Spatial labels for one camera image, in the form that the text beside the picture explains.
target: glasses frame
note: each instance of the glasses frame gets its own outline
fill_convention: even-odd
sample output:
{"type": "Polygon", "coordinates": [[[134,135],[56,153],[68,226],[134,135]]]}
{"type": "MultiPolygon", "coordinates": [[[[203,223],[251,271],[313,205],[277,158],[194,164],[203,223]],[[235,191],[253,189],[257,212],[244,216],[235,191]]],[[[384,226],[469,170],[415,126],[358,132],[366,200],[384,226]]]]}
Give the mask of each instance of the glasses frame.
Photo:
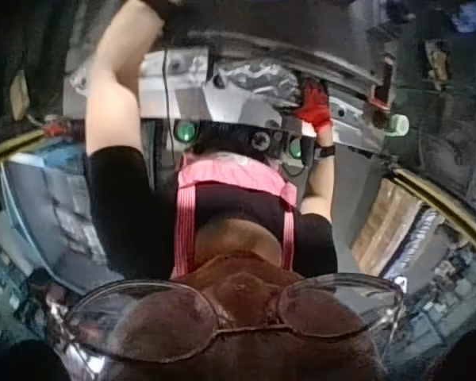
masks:
{"type": "Polygon", "coordinates": [[[219,326],[219,319],[218,314],[213,307],[213,304],[210,300],[204,296],[203,293],[194,289],[193,287],[171,282],[171,281],[164,281],[164,280],[125,280],[125,281],[117,281],[113,283],[107,283],[106,285],[100,286],[99,288],[91,291],[89,294],[84,296],[79,302],[77,302],[63,317],[61,321],[61,332],[66,340],[67,345],[75,345],[76,347],[80,347],[85,349],[86,351],[90,352],[91,354],[97,356],[106,356],[111,360],[117,360],[125,363],[142,363],[142,364],[172,364],[181,360],[187,360],[191,357],[194,357],[200,353],[203,353],[207,348],[211,346],[211,344],[219,337],[219,336],[229,336],[229,335],[237,335],[237,334],[245,334],[245,333],[257,333],[257,332],[290,332],[297,337],[304,337],[309,339],[315,339],[319,341],[325,342],[338,342],[343,340],[348,340],[353,337],[357,337],[358,335],[370,331],[371,329],[376,329],[380,325],[384,325],[387,323],[392,323],[392,331],[390,333],[390,337],[386,346],[388,348],[391,340],[393,339],[394,331],[397,328],[397,321],[402,310],[404,300],[404,293],[402,289],[395,283],[390,282],[386,279],[376,278],[370,275],[364,274],[355,274],[355,273],[337,273],[337,274],[329,274],[329,275],[322,275],[315,278],[308,278],[300,280],[296,283],[290,284],[287,287],[284,287],[280,292],[277,302],[276,302],[276,313],[277,318],[279,321],[282,321],[280,324],[271,324],[265,326],[245,326],[239,328],[221,328],[219,326]],[[356,331],[344,334],[337,334],[337,335],[316,335],[316,334],[308,334],[302,333],[296,330],[291,324],[288,322],[283,321],[281,314],[279,313],[278,304],[282,300],[282,296],[289,290],[293,288],[300,288],[306,287],[307,284],[312,284],[314,287],[323,287],[323,286],[347,286],[347,287],[375,287],[380,291],[388,291],[393,292],[395,295],[395,303],[394,305],[388,309],[389,313],[381,318],[376,319],[368,324],[365,324],[362,328],[357,329],[356,331]],[[87,303],[91,302],[92,300],[102,296],[103,294],[111,294],[116,290],[120,290],[121,288],[126,288],[127,286],[174,286],[174,289],[185,289],[197,294],[202,301],[204,300],[209,310],[212,311],[212,319],[213,319],[213,332],[209,335],[208,339],[205,342],[202,342],[194,350],[188,352],[187,354],[183,354],[180,356],[174,356],[169,359],[163,360],[138,360],[133,359],[127,356],[116,355],[111,352],[107,352],[104,349],[96,348],[92,344],[81,343],[76,340],[75,334],[71,331],[71,326],[69,322],[74,317],[74,314],[81,310],[82,306],[85,306],[87,303]]]}

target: black wire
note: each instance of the black wire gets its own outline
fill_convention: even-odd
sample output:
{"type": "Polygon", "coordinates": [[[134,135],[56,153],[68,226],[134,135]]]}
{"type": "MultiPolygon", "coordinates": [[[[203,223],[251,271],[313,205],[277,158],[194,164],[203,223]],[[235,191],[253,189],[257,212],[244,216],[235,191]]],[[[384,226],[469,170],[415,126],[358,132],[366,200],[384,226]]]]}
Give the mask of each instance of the black wire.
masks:
{"type": "Polygon", "coordinates": [[[169,139],[171,141],[171,160],[173,161],[173,167],[176,167],[175,158],[175,139],[173,138],[173,131],[171,131],[171,117],[169,115],[169,92],[167,91],[167,46],[164,48],[164,59],[162,62],[162,79],[164,81],[164,94],[166,95],[166,119],[167,119],[167,131],[169,132],[169,139]]]}
{"type": "Polygon", "coordinates": [[[282,169],[284,170],[284,172],[291,178],[291,179],[296,179],[297,177],[301,176],[303,174],[303,172],[305,172],[305,167],[303,167],[301,169],[301,171],[295,173],[295,174],[292,174],[291,172],[289,172],[287,170],[287,166],[285,164],[282,164],[282,169]]]}

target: bare midriff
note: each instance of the bare midriff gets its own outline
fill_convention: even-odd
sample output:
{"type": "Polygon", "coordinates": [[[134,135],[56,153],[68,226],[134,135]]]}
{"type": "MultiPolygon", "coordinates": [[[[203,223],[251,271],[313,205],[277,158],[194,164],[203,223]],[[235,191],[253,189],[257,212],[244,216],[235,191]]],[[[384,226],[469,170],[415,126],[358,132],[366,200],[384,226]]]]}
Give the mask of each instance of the bare midriff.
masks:
{"type": "Polygon", "coordinates": [[[203,226],[196,233],[194,264],[199,268],[226,252],[253,252],[280,267],[282,246],[270,230],[251,221],[223,219],[203,226]]]}

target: wristband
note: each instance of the wristband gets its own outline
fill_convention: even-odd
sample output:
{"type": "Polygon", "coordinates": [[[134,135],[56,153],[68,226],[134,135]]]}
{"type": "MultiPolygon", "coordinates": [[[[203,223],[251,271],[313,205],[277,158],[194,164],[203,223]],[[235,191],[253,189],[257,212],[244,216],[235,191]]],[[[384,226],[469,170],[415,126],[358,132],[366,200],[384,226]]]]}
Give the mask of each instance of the wristband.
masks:
{"type": "Polygon", "coordinates": [[[322,145],[316,144],[316,149],[314,150],[315,161],[320,161],[334,155],[335,155],[335,145],[323,147],[322,145]]]}
{"type": "Polygon", "coordinates": [[[173,14],[178,7],[170,2],[169,0],[141,0],[147,6],[152,8],[164,22],[167,22],[170,19],[170,16],[173,14]]]}

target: red glove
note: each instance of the red glove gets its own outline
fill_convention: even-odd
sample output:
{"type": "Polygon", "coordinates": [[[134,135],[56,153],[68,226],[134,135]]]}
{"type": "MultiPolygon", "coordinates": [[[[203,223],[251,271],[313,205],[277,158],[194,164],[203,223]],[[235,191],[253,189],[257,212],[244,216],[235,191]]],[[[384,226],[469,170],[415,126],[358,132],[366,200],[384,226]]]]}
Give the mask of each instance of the red glove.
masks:
{"type": "Polygon", "coordinates": [[[332,125],[328,94],[315,80],[309,79],[303,88],[303,105],[294,111],[298,119],[310,123],[316,133],[332,125]]]}

